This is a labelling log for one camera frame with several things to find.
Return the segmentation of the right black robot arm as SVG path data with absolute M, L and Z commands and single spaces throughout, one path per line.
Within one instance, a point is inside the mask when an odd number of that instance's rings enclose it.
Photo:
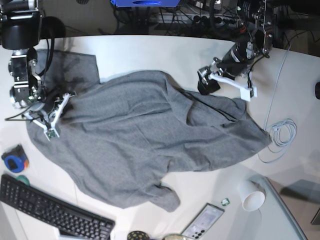
M 8 71 L 14 79 L 10 100 L 23 109 L 21 116 L 31 115 L 32 120 L 49 121 L 61 103 L 59 90 L 45 86 L 46 74 L 51 66 L 55 39 L 65 37 L 63 22 L 54 16 L 45 16 L 40 0 L 2 0 L 0 2 L 1 45 L 12 51 Z M 41 39 L 47 43 L 47 55 L 42 71 L 37 72 L 38 53 L 35 50 Z

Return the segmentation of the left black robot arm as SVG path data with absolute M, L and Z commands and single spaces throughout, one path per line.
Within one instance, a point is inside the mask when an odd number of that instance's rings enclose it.
M 221 87 L 217 77 L 234 81 L 241 74 L 250 75 L 255 62 L 269 57 L 275 32 L 273 0 L 239 0 L 235 6 L 235 23 L 220 25 L 215 16 L 216 1 L 209 5 L 209 20 L 213 32 L 234 44 L 222 59 L 198 70 L 197 89 L 209 95 Z

